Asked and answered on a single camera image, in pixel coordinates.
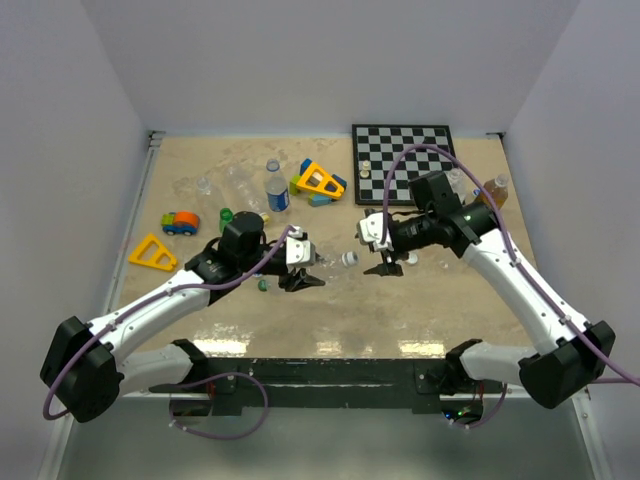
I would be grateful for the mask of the green plastic bottle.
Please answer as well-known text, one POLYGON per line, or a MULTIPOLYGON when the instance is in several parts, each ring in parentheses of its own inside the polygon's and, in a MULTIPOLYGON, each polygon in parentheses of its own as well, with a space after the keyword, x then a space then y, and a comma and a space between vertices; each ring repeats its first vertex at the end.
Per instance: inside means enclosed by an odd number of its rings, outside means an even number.
POLYGON ((226 226, 233 220, 234 213, 229 208, 222 208, 219 211, 218 228, 219 232, 223 233, 226 226))

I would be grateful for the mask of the Pepsi label clear bottle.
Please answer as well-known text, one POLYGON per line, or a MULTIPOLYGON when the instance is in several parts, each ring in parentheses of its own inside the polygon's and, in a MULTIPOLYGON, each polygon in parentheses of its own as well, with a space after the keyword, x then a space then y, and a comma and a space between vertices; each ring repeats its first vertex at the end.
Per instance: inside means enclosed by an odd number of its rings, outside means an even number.
POLYGON ((288 183, 276 159, 266 162, 264 187, 269 208, 274 212, 284 212, 289 207, 288 183))

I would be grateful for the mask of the white cap green print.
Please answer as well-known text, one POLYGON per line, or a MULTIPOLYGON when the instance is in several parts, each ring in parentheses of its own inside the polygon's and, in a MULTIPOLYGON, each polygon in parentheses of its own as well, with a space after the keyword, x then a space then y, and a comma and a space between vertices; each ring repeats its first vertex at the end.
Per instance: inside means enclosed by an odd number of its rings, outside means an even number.
POLYGON ((341 262, 346 268, 356 266, 359 263, 358 254, 354 251, 348 251, 341 255, 341 262))

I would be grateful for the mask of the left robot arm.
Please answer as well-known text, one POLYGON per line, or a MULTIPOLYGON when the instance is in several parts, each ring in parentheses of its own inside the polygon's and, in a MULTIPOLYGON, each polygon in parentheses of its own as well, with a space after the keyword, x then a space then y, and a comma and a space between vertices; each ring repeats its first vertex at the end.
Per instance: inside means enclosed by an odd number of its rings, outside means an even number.
POLYGON ((206 358, 192 343, 174 341, 146 353, 139 347, 255 274, 277 277, 287 292, 320 286, 322 280, 307 272, 320 258, 302 228, 288 225, 269 242, 259 215, 236 214, 219 237, 156 289, 88 322, 72 316, 58 326, 40 372, 49 389, 44 418, 56 419, 53 400, 84 423, 132 392, 173 384, 185 392, 200 390, 207 380, 206 358))

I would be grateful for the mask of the clear bottle white cap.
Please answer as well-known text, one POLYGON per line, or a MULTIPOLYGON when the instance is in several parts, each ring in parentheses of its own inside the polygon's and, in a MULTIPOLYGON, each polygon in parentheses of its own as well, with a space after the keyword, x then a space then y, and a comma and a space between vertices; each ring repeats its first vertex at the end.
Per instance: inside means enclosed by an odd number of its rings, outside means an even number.
POLYGON ((317 259, 316 265, 321 268, 326 275, 329 277, 335 277, 343 272, 348 271, 356 266, 346 268, 341 262, 341 255, 343 253, 328 253, 324 255, 319 255, 317 259))

